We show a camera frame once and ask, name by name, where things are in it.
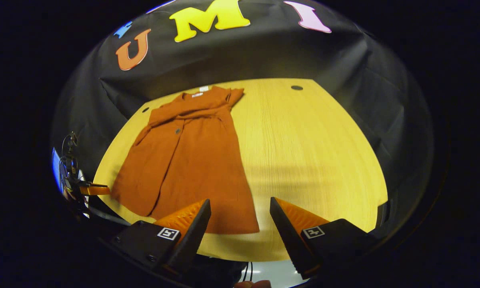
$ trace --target pink letter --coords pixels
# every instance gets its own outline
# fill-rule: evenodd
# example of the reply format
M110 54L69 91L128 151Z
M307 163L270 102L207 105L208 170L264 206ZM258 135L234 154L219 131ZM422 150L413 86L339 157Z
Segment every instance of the pink letter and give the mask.
M331 29L329 29L327 26L324 26L322 22L320 22L320 19L316 16L316 14L313 12L315 9L313 7L309 7L304 4L299 4L295 2L290 2L290 1L284 1L284 3L292 6L297 13L299 13L300 16L300 22L299 25L306 28L306 29L311 29L311 30L316 30L316 31L322 31L325 33L331 33Z

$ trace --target yellow letter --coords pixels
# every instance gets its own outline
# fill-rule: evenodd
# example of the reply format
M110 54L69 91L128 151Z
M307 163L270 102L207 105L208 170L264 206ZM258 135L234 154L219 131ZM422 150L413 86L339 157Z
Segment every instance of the yellow letter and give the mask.
M181 42L196 36L197 32L191 30L189 24L207 33L210 31L215 17L218 18L215 28L219 30L249 26L251 22L242 16L240 7L238 7L238 1L215 0L210 4L206 12L189 7L172 14L169 19L176 21L176 29L178 29L178 36L174 40Z
M137 40L137 43L139 44L139 51L135 57L130 59L128 56L128 46L130 46L132 42L125 43L116 51L117 62L121 70L128 71L144 60L144 57L147 54L147 33L149 33L149 31L151 31L151 29L143 31L134 38L134 40Z

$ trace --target dress sleeve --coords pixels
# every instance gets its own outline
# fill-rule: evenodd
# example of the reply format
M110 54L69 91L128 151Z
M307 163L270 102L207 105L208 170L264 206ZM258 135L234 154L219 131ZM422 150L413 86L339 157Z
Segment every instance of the dress sleeve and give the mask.
M145 126L144 129L139 133L137 138L135 139L135 142L133 146L137 146L141 143L141 141L148 135L149 131L152 129L150 125Z
M240 98L242 98L243 95L244 95L244 88L232 89L231 94L227 99L228 106L233 107L233 105L235 105L240 100Z

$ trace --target black cable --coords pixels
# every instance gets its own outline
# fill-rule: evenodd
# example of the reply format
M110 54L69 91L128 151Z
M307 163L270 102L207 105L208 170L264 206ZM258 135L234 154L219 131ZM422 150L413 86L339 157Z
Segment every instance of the black cable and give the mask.
M62 173L61 173L61 171L60 171L60 165L63 164L63 163L62 163L62 158L63 158L63 157L59 158L59 184L60 184L60 188L61 188L62 190L64 190L64 187L66 186L66 184L63 182Z
M249 263L248 262L247 262L247 266L245 267L244 280L242 280L242 282L244 282L245 277L247 277L247 268L249 268Z
M101 210L98 210L92 206L89 206L88 207L89 211L92 212L92 215L95 215L97 217L101 217L103 219L106 219L108 221L112 221L112 222L115 222L115 223L118 223L118 224L121 224L121 225L125 225L125 226L130 226L131 224L128 223L128 221L122 219L122 218L118 218L118 217L114 217L112 215L109 215Z
M64 155L64 143L66 142L66 139L68 138L68 136L71 136L71 134L68 134L66 135L66 137L64 137L64 140L62 141L62 147L60 148L60 155Z

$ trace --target orange letter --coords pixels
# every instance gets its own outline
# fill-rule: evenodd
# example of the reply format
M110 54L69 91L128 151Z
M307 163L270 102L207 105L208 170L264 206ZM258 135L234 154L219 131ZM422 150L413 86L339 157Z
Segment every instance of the orange letter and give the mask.
M119 63L119 68L121 68L121 70L128 71L144 60L144 57L147 54L147 33L150 31L151 29L147 29L134 38L139 44L139 51L132 59L128 56L128 46L130 46L132 42L124 44L116 51L117 62Z

